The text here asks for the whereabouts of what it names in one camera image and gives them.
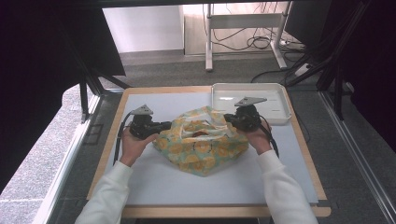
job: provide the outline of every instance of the white board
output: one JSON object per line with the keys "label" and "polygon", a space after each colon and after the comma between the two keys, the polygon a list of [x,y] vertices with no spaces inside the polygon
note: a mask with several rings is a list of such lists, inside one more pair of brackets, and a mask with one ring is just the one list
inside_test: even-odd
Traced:
{"label": "white board", "polygon": [[[171,121],[184,112],[211,105],[211,94],[205,92],[132,94],[128,98],[122,119],[127,113],[144,104],[154,111],[153,121]],[[308,201],[318,203],[318,196],[290,122],[282,126],[273,126],[272,132],[279,148],[281,161],[290,168]],[[112,166],[114,150],[115,144],[105,173]],[[237,160],[215,168],[207,177],[200,177],[178,170],[178,167],[149,144],[133,165],[134,172],[129,181],[131,194],[126,204],[265,204],[262,173],[256,162],[257,157],[256,150],[249,147],[248,151]]]}

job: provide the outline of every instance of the metal stand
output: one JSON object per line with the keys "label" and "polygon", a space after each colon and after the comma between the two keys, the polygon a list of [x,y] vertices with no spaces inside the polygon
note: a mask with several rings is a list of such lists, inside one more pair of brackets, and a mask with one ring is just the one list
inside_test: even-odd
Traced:
{"label": "metal stand", "polygon": [[279,50],[279,41],[285,28],[291,2],[288,2],[285,11],[271,14],[245,15],[213,15],[211,4],[207,5],[207,37],[206,37],[206,71],[213,70],[212,29],[234,28],[263,28],[277,27],[276,39],[271,41],[271,48],[275,54],[280,69],[286,69],[285,60]]}

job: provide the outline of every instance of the person's left hand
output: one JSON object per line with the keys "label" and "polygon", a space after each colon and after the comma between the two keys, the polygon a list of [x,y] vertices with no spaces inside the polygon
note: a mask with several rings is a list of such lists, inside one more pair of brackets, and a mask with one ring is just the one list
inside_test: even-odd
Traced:
{"label": "person's left hand", "polygon": [[146,145],[157,138],[157,133],[150,135],[145,140],[134,137],[129,132],[129,127],[122,132],[122,156],[120,162],[127,166],[132,166],[137,158],[142,155]]}

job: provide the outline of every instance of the wooden board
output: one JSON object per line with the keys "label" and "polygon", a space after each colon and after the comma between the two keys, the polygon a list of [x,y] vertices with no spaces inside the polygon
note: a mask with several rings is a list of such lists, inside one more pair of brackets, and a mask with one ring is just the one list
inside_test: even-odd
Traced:
{"label": "wooden board", "polygon": [[[128,89],[122,95],[119,109],[113,121],[109,137],[107,138],[102,158],[99,162],[88,198],[92,195],[93,187],[106,169],[106,163],[113,147],[115,136],[120,126],[120,120],[130,94],[150,94],[150,93],[178,93],[178,92],[210,92],[211,87],[165,87],[165,88],[133,88]],[[309,154],[304,141],[303,134],[297,119],[294,116],[292,106],[290,106],[292,117],[290,119],[295,134],[297,136],[306,166],[314,182],[315,190],[319,201],[327,201],[323,187],[318,178],[315,165]],[[331,213],[330,207],[313,206],[313,211],[317,217],[326,217]],[[265,206],[126,206],[123,211],[124,217],[268,217],[268,208]]]}

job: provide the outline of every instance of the metal rail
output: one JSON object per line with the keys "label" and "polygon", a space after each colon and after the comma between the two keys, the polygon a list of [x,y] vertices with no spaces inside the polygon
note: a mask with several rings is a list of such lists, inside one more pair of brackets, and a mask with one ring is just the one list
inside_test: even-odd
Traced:
{"label": "metal rail", "polygon": [[332,121],[335,124],[338,132],[341,134],[346,147],[352,156],[352,159],[358,166],[361,175],[363,176],[364,180],[366,181],[367,186],[369,187],[370,191],[372,192],[373,196],[375,197],[376,202],[379,205],[379,208],[383,212],[385,218],[387,219],[388,223],[396,223],[396,210],[395,205],[393,204],[391,198],[387,194],[386,190],[382,186],[381,182],[376,178],[375,173],[373,172],[370,164],[364,158],[363,153],[359,145],[356,143],[355,139],[353,138],[351,132],[349,131],[347,125],[340,120],[333,110],[332,99],[330,98],[328,93],[324,93],[320,91],[319,97],[322,100],[323,104],[325,105],[327,111],[332,118]]}
{"label": "metal rail", "polygon": [[[100,102],[100,96],[93,96],[90,101],[89,113],[92,114],[96,109]],[[50,219],[52,211],[57,203],[59,196],[61,195],[64,183],[66,182],[65,178],[70,173],[74,160],[78,154],[78,150],[82,144],[82,140],[87,132],[92,121],[92,116],[89,116],[88,119],[78,125],[75,135],[66,150],[64,160],[62,161],[58,172],[56,173],[51,185],[49,186],[49,190],[47,192],[46,197],[44,198],[40,208],[38,209],[35,219],[33,223],[47,223]]]}

